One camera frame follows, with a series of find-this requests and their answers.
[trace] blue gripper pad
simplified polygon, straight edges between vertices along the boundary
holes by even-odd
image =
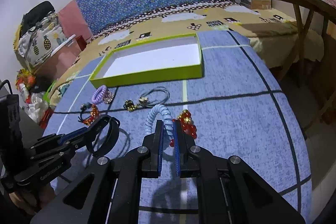
[[[157,170],[158,170],[159,176],[161,175],[161,170],[162,170],[162,155],[163,155],[163,138],[164,138],[164,134],[165,134],[165,126],[162,123],[161,133],[160,133],[159,149],[158,149],[158,152],[157,152],[157,154],[158,154],[158,160],[159,160],[159,162],[157,163],[158,164]]]
[[[180,151],[179,151],[179,141],[177,138],[177,130],[176,130],[176,124],[174,123],[173,126],[173,136],[174,136],[174,154],[175,154],[175,166],[176,166],[176,173],[177,176],[181,176],[181,165],[180,165]]]

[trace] black line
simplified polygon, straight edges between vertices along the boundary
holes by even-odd
[[[303,184],[307,183],[310,179],[311,179],[311,175],[307,176],[304,180],[300,181],[300,186],[302,186]],[[291,187],[289,187],[289,188],[287,188],[287,189],[279,192],[279,195],[283,196],[285,194],[290,193],[291,191],[294,191],[297,188],[298,188],[298,185],[295,184],[295,185],[293,185],[293,186],[291,186]]]
[[[237,45],[240,45],[239,42],[237,41],[237,39],[233,36],[233,34],[229,31],[227,31],[227,33],[229,33],[229,35],[231,35],[231,37],[233,38],[233,40],[236,42]],[[260,70],[258,69],[257,65],[253,62],[253,60],[250,58],[250,56],[247,54],[247,52],[245,51],[245,49],[243,47],[239,47],[243,53],[245,54],[245,56],[248,58],[248,60],[251,62],[251,64],[253,65],[253,67],[255,68],[255,70],[257,71],[257,73],[259,74],[259,77],[262,79],[264,85],[266,86],[268,91],[271,91],[271,88],[269,87],[267,81],[265,80],[264,76],[261,74]],[[295,154],[295,148],[294,148],[294,144],[293,144],[293,140],[291,137],[291,134],[289,132],[287,123],[285,121],[284,115],[281,112],[280,106],[278,104],[278,101],[276,100],[276,98],[274,97],[273,93],[270,93],[272,100],[275,104],[275,107],[278,111],[278,114],[280,116],[281,122],[283,124],[283,127],[285,129],[287,138],[288,138],[288,142],[289,142],[289,146],[292,152],[292,157],[293,157],[293,162],[294,162],[294,169],[295,169],[295,175],[296,175],[296,184],[297,184],[297,211],[298,213],[301,213],[301,185],[300,185],[300,173],[299,173],[299,165],[297,163],[297,158],[296,158],[296,154]]]
[[[168,209],[139,206],[139,211],[147,211],[153,213],[173,213],[176,215],[197,215],[198,209]]]
[[[58,175],[61,179],[63,179],[64,181],[71,183],[72,181],[70,179],[67,179],[64,175]]]
[[[170,103],[170,104],[165,104],[165,106],[178,106],[178,105],[194,105],[194,104],[199,104],[204,101],[212,101],[212,100],[229,100],[229,99],[235,99],[235,98],[245,98],[245,97],[255,97],[255,96],[260,96],[260,95],[265,95],[265,94],[272,94],[272,93],[283,93],[282,90],[268,90],[268,91],[261,91],[261,92],[256,92],[256,93],[246,93],[246,94],[237,94],[237,95],[230,95],[230,96],[214,96],[214,97],[208,97],[200,100],[190,100],[190,101],[183,101],[183,102],[178,102],[178,103]],[[142,109],[148,109],[144,107],[140,107],[136,109],[135,111],[139,111]],[[127,111],[124,108],[118,108],[118,109],[112,109],[112,110],[103,110],[100,112],[119,112],[119,111]],[[54,112],[55,114],[80,114],[80,111],[72,111],[72,112]]]

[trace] beaded bracelet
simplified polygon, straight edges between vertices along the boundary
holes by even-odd
[[[82,118],[82,115],[83,113],[92,107],[92,110],[90,111],[90,116],[87,117],[86,119],[83,119]],[[90,104],[90,103],[86,103],[86,104],[83,104],[81,106],[81,114],[80,116],[78,117],[79,118],[79,122],[82,122],[83,124],[87,125],[87,126],[90,126],[90,124],[92,124],[92,122],[94,122],[94,120],[96,118],[98,118],[99,116],[99,110],[98,110],[98,107],[94,104]]]

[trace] black cable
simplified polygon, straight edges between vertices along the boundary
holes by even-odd
[[[0,84],[0,90],[3,88],[3,86],[4,86],[5,84],[8,84],[9,91],[10,91],[11,94],[13,94],[11,84],[9,83],[8,80],[4,80],[4,81]]]

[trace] white cloth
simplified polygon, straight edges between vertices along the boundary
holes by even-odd
[[[28,104],[26,113],[36,123],[39,123],[44,116],[44,113],[49,108],[48,103],[42,99],[43,93],[32,93],[31,103]]]

